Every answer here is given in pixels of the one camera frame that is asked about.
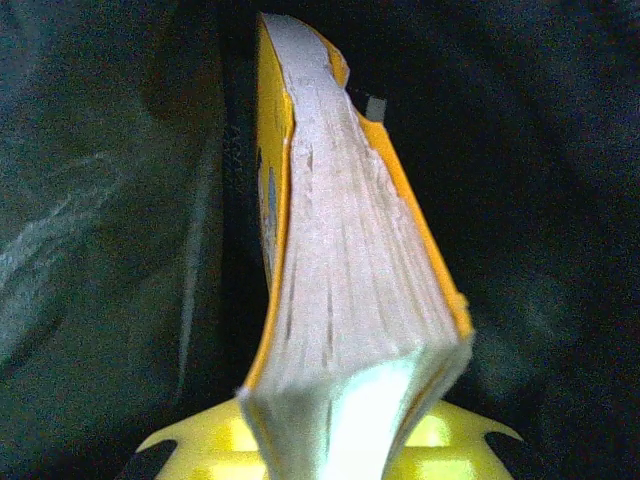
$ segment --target book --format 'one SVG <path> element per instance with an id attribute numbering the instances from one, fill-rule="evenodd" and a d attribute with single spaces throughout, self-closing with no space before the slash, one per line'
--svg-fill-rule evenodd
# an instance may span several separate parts
<path id="1" fill-rule="evenodd" d="M 379 479 L 464 371 L 467 303 L 340 52 L 288 16 L 258 34 L 270 300 L 238 400 L 271 480 Z"/>

